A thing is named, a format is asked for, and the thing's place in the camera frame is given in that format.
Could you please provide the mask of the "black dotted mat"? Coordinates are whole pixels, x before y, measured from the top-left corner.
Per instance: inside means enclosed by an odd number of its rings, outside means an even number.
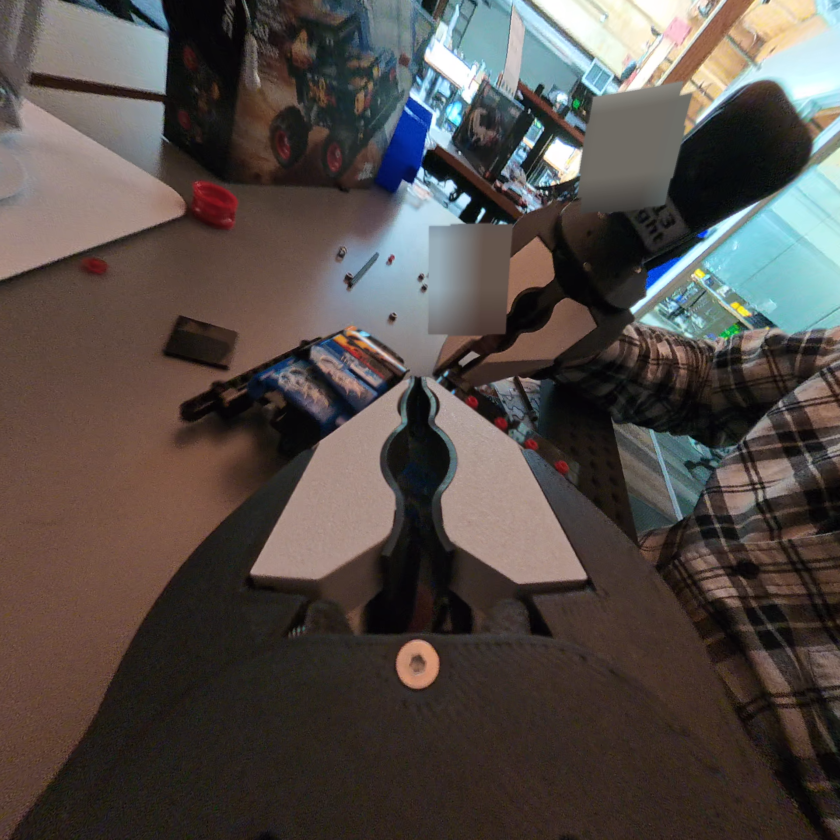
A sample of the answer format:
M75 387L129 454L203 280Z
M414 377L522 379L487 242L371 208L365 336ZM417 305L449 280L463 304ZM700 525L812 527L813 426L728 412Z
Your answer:
M627 493L613 421L568 385L543 380L538 431L577 468L575 485L633 542L637 531Z

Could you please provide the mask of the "blue storage bin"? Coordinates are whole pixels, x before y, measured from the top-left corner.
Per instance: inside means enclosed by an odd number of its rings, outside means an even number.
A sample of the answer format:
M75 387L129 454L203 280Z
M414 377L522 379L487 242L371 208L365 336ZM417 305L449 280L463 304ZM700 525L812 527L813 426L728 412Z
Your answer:
M408 98L375 177L379 187L396 193L401 184L414 183L422 166L433 117L433 112L419 100Z

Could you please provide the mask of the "monster truck set box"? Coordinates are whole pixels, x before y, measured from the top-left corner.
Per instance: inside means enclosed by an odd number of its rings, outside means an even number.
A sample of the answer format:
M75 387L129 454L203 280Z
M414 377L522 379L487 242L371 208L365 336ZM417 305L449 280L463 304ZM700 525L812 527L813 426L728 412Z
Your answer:
M366 187L410 97L433 19L409 1L162 2L164 137L230 183Z

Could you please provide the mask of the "white book stand base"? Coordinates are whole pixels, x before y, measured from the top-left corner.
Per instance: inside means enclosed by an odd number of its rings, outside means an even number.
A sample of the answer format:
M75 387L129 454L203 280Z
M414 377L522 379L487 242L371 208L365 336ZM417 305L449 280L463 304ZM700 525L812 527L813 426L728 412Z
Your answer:
M2 135L1 281L185 215L181 195L24 100Z

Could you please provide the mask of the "black square plate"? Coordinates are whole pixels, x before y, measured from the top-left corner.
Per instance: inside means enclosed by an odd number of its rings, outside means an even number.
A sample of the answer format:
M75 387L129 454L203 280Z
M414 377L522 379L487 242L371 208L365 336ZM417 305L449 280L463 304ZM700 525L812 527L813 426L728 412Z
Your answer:
M164 344L164 356L227 371L238 332L187 316L177 316Z

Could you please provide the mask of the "black blue brick truck model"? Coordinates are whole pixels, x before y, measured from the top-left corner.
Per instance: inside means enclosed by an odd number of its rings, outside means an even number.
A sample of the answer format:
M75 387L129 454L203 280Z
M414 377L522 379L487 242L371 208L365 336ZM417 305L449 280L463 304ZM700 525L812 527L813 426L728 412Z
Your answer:
M243 373L212 382L179 405L184 424L215 416L234 421L263 413L277 435L279 451L292 458L318 444L408 377L426 377L495 424L532 456L548 462L555 474L571 479L571 457L543 442L538 434L522 439L501 409L474 386L459 379L418 375L383 341L348 326L256 364Z

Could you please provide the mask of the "dark creature set box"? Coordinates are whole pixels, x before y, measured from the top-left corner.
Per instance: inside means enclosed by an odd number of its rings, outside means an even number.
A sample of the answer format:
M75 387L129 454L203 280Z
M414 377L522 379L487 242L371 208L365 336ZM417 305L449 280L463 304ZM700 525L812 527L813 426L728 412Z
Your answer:
M452 145L479 175L494 182L533 121L520 101L484 79L454 132Z

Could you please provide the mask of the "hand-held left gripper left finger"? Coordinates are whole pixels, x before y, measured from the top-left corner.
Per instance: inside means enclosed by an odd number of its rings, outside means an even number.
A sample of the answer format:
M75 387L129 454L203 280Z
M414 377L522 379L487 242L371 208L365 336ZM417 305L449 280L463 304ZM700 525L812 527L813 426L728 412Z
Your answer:
M382 451L403 421L413 377L325 437L250 571L256 585L358 612L382 588L396 518Z

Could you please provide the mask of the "person's plaid shirt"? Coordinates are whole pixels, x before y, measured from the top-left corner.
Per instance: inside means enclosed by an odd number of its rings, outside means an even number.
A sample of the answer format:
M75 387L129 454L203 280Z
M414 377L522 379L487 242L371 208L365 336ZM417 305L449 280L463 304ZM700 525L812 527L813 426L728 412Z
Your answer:
M838 838L838 345L723 351L676 397L653 427L732 450L658 571L753 745Z

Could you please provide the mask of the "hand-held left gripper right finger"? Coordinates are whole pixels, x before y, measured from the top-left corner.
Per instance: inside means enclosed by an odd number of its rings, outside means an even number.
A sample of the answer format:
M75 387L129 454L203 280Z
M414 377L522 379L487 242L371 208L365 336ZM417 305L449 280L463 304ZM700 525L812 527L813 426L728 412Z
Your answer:
M424 377L434 428L454 460L439 498L454 551L450 589L474 611L518 595L579 590L589 576L534 475L527 452Z

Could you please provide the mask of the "red wheel hub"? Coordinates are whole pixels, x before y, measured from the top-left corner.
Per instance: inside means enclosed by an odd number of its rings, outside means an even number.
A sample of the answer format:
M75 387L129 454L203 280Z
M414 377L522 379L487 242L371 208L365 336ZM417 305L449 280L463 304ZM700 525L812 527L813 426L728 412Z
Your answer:
M204 225L231 230L237 210L238 199L228 189L209 181L193 182L190 212Z

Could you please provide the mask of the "person's right forearm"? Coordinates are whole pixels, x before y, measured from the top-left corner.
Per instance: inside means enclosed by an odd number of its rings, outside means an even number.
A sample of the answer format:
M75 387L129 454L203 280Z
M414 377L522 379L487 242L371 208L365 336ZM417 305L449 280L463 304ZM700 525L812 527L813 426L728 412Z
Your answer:
M553 378L620 424L709 448L767 439L836 455L838 349L838 329L762 329L712 341L634 322L606 350Z

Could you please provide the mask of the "wooden background table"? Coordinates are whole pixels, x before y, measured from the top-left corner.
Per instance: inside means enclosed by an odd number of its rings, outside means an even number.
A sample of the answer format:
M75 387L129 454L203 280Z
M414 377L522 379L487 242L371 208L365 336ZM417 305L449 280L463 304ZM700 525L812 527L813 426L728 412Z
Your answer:
M461 154L436 144L423 157L423 170L439 182L452 182L468 204L458 218L465 224L514 224L526 211L502 195Z

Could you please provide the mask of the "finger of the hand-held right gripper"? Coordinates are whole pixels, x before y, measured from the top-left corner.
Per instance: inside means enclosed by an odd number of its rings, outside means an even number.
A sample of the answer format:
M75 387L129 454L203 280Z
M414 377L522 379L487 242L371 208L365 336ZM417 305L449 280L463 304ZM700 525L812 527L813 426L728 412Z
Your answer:
M535 238L511 257L508 337L540 332L564 318L566 294L555 276L550 249Z
M590 310L570 298L558 302L547 323L522 332L501 349L498 336L449 336L438 354L434 376L448 375L480 386L509 377L531 376L596 330Z

